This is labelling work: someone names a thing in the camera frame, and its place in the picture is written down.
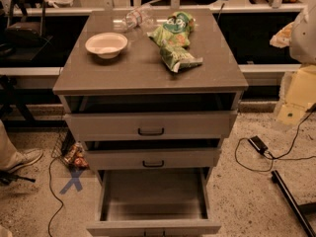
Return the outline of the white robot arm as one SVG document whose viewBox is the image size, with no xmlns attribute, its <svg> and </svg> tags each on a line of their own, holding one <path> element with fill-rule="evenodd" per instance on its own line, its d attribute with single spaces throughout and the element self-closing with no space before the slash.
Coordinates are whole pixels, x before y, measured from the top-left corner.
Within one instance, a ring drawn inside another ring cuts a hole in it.
<svg viewBox="0 0 316 237">
<path fill-rule="evenodd" d="M 290 56 L 302 64 L 316 63 L 316 0 L 310 0 L 292 23 L 270 40 L 278 48 L 289 47 Z"/>
</svg>

